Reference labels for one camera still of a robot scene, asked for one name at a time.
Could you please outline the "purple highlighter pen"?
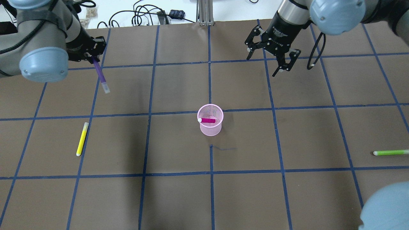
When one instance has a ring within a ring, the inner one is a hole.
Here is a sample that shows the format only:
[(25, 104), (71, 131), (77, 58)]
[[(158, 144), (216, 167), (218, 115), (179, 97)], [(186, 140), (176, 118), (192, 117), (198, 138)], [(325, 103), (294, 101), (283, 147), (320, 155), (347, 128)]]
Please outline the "purple highlighter pen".
[(93, 61), (94, 67), (96, 69), (97, 75), (98, 75), (98, 79), (101, 83), (102, 89), (104, 90), (105, 94), (108, 94), (111, 92), (111, 90), (109, 89), (108, 83), (106, 82), (106, 79), (104, 77), (104, 74), (102, 72), (101, 66), (98, 63), (98, 60), (95, 56), (91, 56), (91, 60)]

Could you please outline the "pink highlighter pen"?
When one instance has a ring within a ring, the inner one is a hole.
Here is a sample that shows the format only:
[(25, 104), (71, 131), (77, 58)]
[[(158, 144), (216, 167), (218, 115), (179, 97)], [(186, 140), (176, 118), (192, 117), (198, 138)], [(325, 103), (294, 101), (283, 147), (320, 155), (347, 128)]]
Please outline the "pink highlighter pen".
[(216, 123), (216, 119), (212, 119), (212, 118), (198, 118), (197, 121), (199, 123), (209, 123), (209, 124), (215, 124)]

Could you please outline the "pink mesh cup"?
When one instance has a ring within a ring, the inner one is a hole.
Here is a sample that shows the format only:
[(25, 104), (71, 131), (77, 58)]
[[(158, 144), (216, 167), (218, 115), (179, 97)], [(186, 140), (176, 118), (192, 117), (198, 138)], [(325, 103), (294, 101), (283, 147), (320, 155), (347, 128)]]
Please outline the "pink mesh cup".
[(219, 134), (222, 128), (224, 113), (222, 109), (215, 104), (203, 105), (197, 113), (197, 121), (200, 124), (201, 132), (206, 136), (215, 136)]

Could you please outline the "dark blue checked pouch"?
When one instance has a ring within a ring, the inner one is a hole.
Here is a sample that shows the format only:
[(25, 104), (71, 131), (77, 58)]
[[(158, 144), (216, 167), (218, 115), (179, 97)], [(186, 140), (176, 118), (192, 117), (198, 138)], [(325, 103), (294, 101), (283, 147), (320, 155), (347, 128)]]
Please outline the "dark blue checked pouch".
[(171, 19), (185, 19), (185, 11), (183, 10), (175, 10), (175, 9), (171, 9), (168, 16)]

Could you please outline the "yellow highlighter pen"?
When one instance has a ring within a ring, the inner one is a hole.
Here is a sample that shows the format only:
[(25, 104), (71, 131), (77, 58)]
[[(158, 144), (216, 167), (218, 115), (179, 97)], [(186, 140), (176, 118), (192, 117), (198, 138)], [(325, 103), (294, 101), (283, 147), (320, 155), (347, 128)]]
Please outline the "yellow highlighter pen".
[(76, 150), (76, 156), (81, 156), (82, 155), (83, 147), (84, 147), (87, 132), (88, 132), (88, 127), (89, 127), (89, 122), (85, 122), (84, 125), (83, 125), (83, 129), (81, 131), (80, 140), (79, 140), (78, 147), (77, 147), (77, 150)]

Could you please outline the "green highlighter pen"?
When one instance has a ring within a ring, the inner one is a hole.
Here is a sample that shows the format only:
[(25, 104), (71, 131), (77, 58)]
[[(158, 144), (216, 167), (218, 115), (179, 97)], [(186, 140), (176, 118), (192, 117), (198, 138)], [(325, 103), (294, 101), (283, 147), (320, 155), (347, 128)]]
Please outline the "green highlighter pen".
[(394, 155), (407, 155), (408, 149), (403, 150), (376, 150), (373, 152), (374, 156), (394, 156)]

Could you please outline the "aluminium frame post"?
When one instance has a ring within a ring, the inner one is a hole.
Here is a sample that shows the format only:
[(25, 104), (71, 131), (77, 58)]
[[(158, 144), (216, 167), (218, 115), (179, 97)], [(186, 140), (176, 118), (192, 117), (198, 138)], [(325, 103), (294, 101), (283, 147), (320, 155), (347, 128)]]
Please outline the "aluminium frame post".
[(196, 0), (196, 19), (200, 26), (213, 26), (213, 0)]

